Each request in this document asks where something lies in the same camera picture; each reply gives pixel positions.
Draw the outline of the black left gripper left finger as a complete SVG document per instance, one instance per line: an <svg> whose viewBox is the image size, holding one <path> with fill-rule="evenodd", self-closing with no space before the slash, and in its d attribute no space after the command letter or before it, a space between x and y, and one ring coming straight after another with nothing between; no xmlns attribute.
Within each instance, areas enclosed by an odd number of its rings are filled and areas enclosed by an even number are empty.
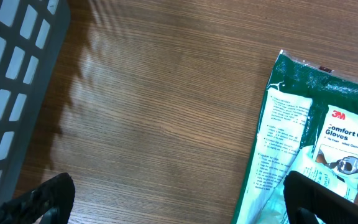
<svg viewBox="0 0 358 224"><path fill-rule="evenodd" d="M0 224L57 223L67 224L75 199L75 185L64 172L37 188L3 203Z"/></svg>

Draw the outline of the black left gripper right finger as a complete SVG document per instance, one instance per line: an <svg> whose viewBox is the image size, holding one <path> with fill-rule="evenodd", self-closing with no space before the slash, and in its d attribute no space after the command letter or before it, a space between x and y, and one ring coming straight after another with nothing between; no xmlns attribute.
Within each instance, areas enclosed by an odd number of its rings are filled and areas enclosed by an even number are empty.
<svg viewBox="0 0 358 224"><path fill-rule="evenodd" d="M284 180L284 199L290 224L358 224L358 206L326 187L291 171Z"/></svg>

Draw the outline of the green white 3M package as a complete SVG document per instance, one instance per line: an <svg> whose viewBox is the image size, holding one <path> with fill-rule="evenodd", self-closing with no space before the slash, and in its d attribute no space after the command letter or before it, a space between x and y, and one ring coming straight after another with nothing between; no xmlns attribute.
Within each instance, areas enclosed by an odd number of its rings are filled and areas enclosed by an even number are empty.
<svg viewBox="0 0 358 224"><path fill-rule="evenodd" d="M281 50L264 90L233 223L258 223L300 149L341 177L358 179L358 83Z"/></svg>

